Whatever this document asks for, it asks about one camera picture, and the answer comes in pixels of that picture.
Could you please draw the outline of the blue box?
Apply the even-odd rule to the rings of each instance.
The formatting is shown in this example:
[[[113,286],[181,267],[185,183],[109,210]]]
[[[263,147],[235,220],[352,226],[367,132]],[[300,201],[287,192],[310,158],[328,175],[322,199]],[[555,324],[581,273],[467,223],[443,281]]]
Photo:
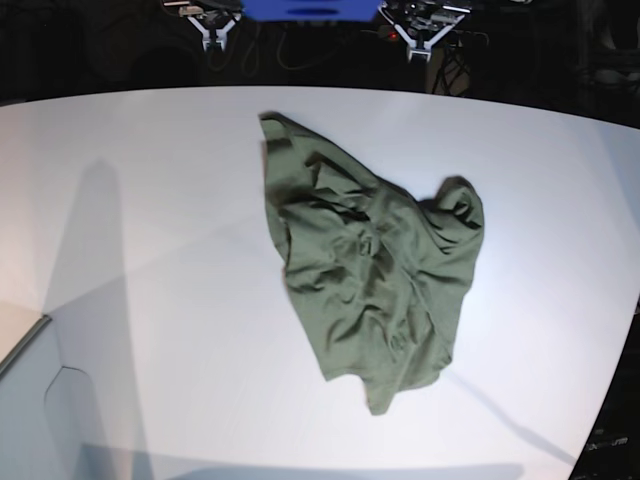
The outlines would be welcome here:
[[[244,0],[245,13],[261,22],[347,21],[369,22],[378,0]]]

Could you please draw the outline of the green t-shirt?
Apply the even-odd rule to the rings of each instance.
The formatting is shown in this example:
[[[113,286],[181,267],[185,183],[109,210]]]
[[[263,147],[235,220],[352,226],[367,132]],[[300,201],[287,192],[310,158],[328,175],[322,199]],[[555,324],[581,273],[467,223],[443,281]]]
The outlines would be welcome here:
[[[460,176],[419,201],[292,119],[259,121],[267,224],[292,306],[323,377],[357,376],[382,415],[452,361],[482,201]]]

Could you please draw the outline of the black power strip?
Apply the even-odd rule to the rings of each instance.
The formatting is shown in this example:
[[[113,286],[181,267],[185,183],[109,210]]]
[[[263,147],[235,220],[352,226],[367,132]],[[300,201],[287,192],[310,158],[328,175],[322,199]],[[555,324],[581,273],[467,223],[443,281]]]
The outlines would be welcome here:
[[[399,24],[377,27],[374,29],[374,33],[382,40],[403,42],[407,50],[416,55],[425,55],[426,51],[432,50],[447,37],[461,36],[462,34],[479,34],[478,32],[464,30],[451,25],[444,25],[437,30],[415,30],[403,28]]]

